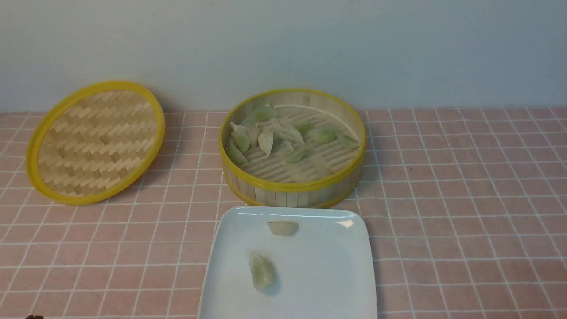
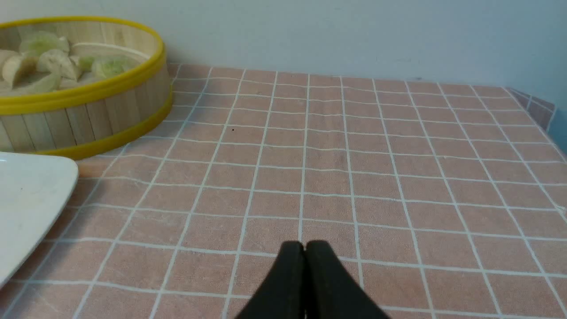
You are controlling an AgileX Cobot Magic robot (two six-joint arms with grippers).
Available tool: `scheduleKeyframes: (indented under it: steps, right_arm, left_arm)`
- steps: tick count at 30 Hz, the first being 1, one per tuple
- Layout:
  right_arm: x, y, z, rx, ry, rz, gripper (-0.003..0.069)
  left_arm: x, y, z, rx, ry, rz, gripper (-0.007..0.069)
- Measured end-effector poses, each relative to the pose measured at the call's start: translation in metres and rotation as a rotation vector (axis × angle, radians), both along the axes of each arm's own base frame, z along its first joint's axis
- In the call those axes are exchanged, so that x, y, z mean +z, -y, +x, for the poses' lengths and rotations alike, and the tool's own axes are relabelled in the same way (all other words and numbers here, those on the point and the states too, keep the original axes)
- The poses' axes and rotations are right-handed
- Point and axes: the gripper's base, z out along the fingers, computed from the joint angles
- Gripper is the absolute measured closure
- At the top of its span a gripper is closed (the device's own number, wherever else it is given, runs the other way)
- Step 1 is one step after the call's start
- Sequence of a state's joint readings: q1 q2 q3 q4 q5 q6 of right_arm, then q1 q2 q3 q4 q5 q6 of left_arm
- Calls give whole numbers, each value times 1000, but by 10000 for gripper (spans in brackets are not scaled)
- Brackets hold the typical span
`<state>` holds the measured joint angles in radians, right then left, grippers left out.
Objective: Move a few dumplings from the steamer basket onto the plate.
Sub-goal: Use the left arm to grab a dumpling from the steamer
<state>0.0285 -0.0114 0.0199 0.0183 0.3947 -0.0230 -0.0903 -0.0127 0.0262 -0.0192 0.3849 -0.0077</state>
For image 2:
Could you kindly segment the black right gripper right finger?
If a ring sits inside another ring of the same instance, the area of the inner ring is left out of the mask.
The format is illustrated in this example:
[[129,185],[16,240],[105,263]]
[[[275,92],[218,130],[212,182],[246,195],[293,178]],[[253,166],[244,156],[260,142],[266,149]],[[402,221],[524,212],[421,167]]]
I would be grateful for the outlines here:
[[306,246],[308,319],[388,319],[348,273],[326,241]]

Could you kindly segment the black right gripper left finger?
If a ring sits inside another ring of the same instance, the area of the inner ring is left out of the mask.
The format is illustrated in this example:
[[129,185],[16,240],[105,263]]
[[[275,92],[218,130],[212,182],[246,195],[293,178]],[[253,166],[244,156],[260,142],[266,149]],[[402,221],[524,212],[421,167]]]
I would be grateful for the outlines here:
[[275,262],[237,319],[303,319],[304,248],[298,241],[282,243]]

